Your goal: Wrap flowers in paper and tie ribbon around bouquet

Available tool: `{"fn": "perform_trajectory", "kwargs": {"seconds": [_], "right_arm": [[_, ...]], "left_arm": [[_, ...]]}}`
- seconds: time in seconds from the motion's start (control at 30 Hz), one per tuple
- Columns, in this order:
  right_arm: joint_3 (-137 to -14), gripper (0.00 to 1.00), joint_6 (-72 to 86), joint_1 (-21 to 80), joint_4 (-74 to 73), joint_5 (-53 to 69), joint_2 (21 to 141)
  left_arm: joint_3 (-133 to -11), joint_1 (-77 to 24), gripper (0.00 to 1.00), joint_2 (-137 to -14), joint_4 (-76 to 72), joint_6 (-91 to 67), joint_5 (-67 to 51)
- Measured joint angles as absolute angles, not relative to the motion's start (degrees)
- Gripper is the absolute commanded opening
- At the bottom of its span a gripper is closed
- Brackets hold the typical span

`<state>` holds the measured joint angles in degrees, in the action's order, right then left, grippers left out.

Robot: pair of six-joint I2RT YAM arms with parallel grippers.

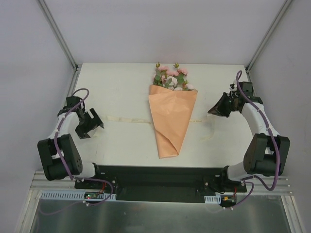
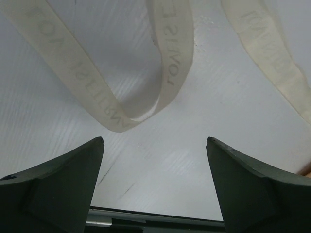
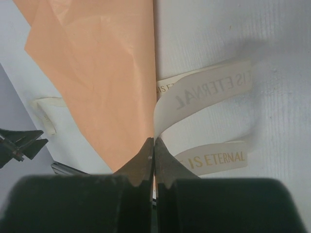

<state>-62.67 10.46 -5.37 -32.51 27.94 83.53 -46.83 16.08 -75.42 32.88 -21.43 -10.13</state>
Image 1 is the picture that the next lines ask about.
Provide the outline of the cream ribbon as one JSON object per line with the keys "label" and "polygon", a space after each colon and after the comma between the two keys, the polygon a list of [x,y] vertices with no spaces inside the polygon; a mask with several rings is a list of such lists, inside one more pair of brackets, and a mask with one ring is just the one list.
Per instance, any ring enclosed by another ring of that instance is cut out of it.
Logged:
{"label": "cream ribbon", "polygon": [[[104,129],[98,129],[94,138],[100,142],[124,141],[130,133],[141,141],[156,143],[156,130],[151,118],[126,118],[121,116],[101,115]],[[202,119],[191,119],[183,142],[205,142],[215,135],[215,117],[205,116]]]}

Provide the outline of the pink fake flower stem three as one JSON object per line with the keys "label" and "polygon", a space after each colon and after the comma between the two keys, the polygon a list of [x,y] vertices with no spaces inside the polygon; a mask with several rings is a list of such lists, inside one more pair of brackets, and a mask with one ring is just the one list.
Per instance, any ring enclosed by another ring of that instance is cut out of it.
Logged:
{"label": "pink fake flower stem three", "polygon": [[187,80],[185,80],[182,85],[181,88],[183,91],[194,91],[195,88],[192,84],[190,84]]}

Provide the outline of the pink fake flower stem one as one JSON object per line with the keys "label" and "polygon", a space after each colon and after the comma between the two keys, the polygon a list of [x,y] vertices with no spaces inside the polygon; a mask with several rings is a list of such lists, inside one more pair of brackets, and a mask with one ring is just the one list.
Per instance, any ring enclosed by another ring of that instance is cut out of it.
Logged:
{"label": "pink fake flower stem one", "polygon": [[173,76],[177,79],[178,84],[187,83],[188,71],[178,63],[175,63],[173,67]]}

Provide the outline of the kraft wrapping paper sheet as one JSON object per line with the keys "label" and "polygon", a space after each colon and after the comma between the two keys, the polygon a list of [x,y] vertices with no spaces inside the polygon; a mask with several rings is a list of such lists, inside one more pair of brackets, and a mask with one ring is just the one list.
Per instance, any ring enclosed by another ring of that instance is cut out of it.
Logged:
{"label": "kraft wrapping paper sheet", "polygon": [[148,101],[160,159],[180,154],[197,94],[197,90],[174,91],[150,86]]}

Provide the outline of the pink fake flower stem four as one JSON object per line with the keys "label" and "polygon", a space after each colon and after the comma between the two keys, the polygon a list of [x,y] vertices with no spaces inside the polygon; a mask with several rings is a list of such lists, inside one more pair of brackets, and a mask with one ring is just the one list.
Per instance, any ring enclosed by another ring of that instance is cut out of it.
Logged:
{"label": "pink fake flower stem four", "polygon": [[164,83],[164,87],[170,90],[174,90],[175,88],[177,88],[177,86],[178,80],[173,76],[169,76]]}

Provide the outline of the pink fake flower stem two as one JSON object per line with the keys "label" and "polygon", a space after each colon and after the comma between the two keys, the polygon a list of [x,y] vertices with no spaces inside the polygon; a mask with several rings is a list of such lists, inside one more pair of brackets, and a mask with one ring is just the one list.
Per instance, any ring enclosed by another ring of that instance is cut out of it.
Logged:
{"label": "pink fake flower stem two", "polygon": [[167,66],[163,66],[160,63],[155,65],[155,74],[153,76],[153,85],[160,85],[162,86],[167,78],[168,78],[168,71],[169,68]]}

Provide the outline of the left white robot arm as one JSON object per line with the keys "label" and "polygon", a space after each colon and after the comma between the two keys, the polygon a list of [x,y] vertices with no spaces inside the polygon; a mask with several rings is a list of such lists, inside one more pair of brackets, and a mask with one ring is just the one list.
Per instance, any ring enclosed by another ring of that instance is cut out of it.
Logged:
{"label": "left white robot arm", "polygon": [[83,99],[78,96],[66,98],[66,105],[57,114],[58,122],[51,135],[37,144],[45,177],[49,181],[61,180],[69,175],[86,183],[93,189],[103,183],[99,166],[84,162],[78,144],[91,138],[90,133],[104,124],[94,108],[86,110]]}

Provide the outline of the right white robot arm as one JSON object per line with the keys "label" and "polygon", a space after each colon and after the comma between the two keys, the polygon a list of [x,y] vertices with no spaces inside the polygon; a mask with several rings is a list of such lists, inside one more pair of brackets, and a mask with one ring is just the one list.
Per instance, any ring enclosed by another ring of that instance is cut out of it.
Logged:
{"label": "right white robot arm", "polygon": [[239,112],[246,119],[253,138],[243,161],[223,168],[224,176],[219,179],[219,187],[228,192],[236,182],[255,178],[267,190],[273,191],[285,167],[289,138],[281,136],[272,127],[261,98],[254,96],[251,82],[231,84],[229,93],[224,92],[208,111],[218,117],[229,117],[232,112]]}

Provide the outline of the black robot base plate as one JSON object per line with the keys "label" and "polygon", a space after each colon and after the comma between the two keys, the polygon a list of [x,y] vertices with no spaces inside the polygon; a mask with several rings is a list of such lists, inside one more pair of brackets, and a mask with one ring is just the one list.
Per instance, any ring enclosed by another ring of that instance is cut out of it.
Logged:
{"label": "black robot base plate", "polygon": [[202,203],[205,196],[246,193],[228,179],[226,168],[99,166],[93,181],[76,182],[76,189],[113,193],[117,200]]}

